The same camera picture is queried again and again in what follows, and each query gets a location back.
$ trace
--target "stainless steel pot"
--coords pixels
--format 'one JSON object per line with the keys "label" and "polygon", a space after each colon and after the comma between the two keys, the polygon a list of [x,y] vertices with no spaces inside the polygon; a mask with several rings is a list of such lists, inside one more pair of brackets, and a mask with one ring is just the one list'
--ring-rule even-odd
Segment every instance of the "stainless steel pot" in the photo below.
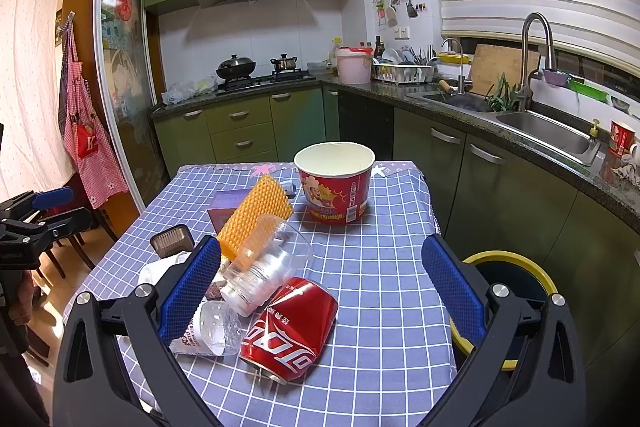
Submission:
{"label": "stainless steel pot", "polygon": [[240,57],[231,55],[229,60],[222,62],[216,70],[220,78],[225,80],[233,80],[234,78],[245,78],[251,75],[255,70],[255,62],[249,57]]}
{"label": "stainless steel pot", "polygon": [[297,57],[287,58],[287,54],[284,53],[280,55],[280,58],[272,58],[271,64],[273,64],[273,68],[276,70],[276,73],[280,73],[281,71],[295,70],[296,60],[298,60]]}

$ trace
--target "table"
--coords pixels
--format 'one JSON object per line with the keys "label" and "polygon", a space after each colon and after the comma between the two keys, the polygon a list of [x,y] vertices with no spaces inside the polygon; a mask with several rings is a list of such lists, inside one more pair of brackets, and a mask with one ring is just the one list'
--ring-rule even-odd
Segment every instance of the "table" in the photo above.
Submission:
{"label": "table", "polygon": [[[206,209],[214,191],[251,187],[265,172],[300,186],[292,164],[181,168],[76,295],[128,295],[140,269],[158,258],[149,245],[152,235],[184,223],[199,241],[213,232]],[[259,380],[237,355],[179,355],[181,367],[226,427],[417,425],[456,374],[449,315],[420,260],[424,238],[439,232],[422,174],[410,162],[376,163],[369,208],[354,225],[313,220],[302,190],[293,206],[290,222],[314,250],[313,260],[298,275],[322,283],[339,304],[319,359],[288,385]],[[255,317],[242,325],[248,328]],[[129,339],[119,341],[136,391],[155,405]]]}

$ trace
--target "wooden cutting board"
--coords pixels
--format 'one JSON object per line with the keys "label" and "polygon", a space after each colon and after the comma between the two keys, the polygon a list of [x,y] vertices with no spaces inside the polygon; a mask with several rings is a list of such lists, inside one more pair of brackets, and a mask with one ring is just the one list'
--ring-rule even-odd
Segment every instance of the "wooden cutting board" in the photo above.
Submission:
{"label": "wooden cutting board", "polygon": [[[487,94],[492,84],[491,92],[495,92],[500,81],[501,74],[505,74],[510,86],[520,83],[521,61],[519,48],[505,48],[503,46],[490,46],[488,44],[478,44],[474,60],[471,63],[469,78],[474,81],[471,92],[476,94]],[[533,71],[538,66],[540,54],[529,52],[527,69]]]}

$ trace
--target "white dish rack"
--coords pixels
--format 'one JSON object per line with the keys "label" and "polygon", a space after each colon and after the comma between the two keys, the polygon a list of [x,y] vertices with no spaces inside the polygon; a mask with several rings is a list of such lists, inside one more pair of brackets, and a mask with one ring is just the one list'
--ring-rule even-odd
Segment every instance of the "white dish rack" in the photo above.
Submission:
{"label": "white dish rack", "polygon": [[433,80],[433,66],[396,66],[373,64],[371,78],[392,84],[424,84]]}

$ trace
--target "trash can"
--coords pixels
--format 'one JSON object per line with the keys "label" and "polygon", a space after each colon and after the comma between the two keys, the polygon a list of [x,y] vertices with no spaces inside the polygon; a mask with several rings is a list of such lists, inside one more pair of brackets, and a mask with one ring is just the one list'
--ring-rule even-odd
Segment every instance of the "trash can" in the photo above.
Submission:
{"label": "trash can", "polygon": [[[498,282],[503,283],[518,297],[527,299],[534,309],[541,309],[548,295],[558,293],[551,277],[540,266],[517,253],[490,250],[467,257],[463,263],[476,266],[489,286]],[[460,336],[450,317],[449,323],[453,342],[466,356],[469,356],[474,348],[473,344]],[[513,339],[507,353],[507,359],[502,365],[503,371],[515,369],[522,342],[522,338]]]}

